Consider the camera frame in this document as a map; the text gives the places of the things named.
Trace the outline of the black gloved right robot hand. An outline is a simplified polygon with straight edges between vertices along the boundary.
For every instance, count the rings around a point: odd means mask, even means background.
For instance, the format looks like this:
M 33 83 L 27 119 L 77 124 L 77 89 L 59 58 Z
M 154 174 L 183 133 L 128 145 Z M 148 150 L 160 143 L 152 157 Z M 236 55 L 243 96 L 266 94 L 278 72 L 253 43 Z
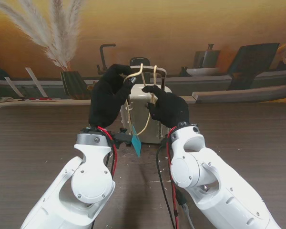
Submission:
M 186 101 L 170 92 L 161 90 L 156 85 L 145 86 L 142 89 L 145 93 L 153 93 L 157 97 L 155 104 L 147 103 L 153 120 L 159 121 L 168 128 L 178 126 L 178 124 L 189 124 L 189 109 Z

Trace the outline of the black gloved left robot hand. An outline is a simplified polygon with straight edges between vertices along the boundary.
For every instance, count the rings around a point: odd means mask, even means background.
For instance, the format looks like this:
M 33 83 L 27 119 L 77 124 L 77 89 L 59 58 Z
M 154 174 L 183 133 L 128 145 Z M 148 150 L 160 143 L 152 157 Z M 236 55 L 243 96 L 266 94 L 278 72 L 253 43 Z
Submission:
M 108 127 L 117 118 L 134 83 L 124 80 L 133 70 L 128 65 L 113 64 L 101 79 L 94 85 L 91 94 L 89 115 L 90 126 Z

